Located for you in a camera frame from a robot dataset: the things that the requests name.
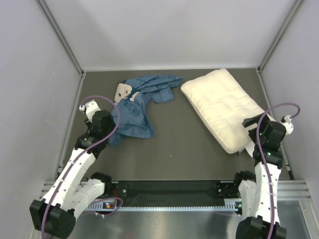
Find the cream white pillow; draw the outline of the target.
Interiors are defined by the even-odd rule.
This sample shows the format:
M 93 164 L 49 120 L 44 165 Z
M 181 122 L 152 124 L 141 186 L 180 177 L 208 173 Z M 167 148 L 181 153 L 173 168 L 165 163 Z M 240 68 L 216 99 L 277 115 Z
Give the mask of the cream white pillow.
M 227 153 L 241 151 L 251 141 L 242 122 L 262 114 L 264 110 L 228 70 L 214 70 L 185 82 L 180 89 Z

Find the blue cartoon print pillowcase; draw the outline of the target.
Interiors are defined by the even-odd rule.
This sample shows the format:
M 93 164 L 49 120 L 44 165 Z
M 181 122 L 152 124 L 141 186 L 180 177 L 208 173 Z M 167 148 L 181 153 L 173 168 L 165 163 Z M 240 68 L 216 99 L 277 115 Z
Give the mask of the blue cartoon print pillowcase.
M 120 123 L 110 137 L 109 145 L 116 146 L 127 136 L 154 137 L 147 106 L 151 101 L 165 103 L 173 100 L 172 88 L 179 86 L 182 80 L 183 77 L 174 75 L 142 75 L 120 82 L 114 96 L 117 108 L 111 112 L 114 122 L 119 120 Z

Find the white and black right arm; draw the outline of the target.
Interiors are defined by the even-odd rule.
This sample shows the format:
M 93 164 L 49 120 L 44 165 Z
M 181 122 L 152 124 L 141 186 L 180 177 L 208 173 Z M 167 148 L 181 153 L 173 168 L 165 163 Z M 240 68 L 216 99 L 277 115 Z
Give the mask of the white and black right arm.
M 246 151 L 255 160 L 254 172 L 236 174 L 233 192 L 241 197 L 242 221 L 238 224 L 238 239 L 285 239 L 287 230 L 280 225 L 277 198 L 278 182 L 283 168 L 283 155 L 279 151 L 286 135 L 283 123 L 260 114 L 243 120 L 251 142 Z

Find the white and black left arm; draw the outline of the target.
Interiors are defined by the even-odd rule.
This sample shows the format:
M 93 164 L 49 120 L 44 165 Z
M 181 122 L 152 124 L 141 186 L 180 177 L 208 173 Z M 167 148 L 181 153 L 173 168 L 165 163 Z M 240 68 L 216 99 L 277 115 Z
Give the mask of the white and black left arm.
M 87 131 L 76 140 L 70 159 L 53 186 L 29 207 L 34 228 L 42 238 L 68 238 L 84 210 L 98 197 L 112 194 L 111 176 L 99 172 L 92 174 L 83 188 L 77 188 L 116 130 L 111 113 L 106 110 L 94 112 L 86 125 Z

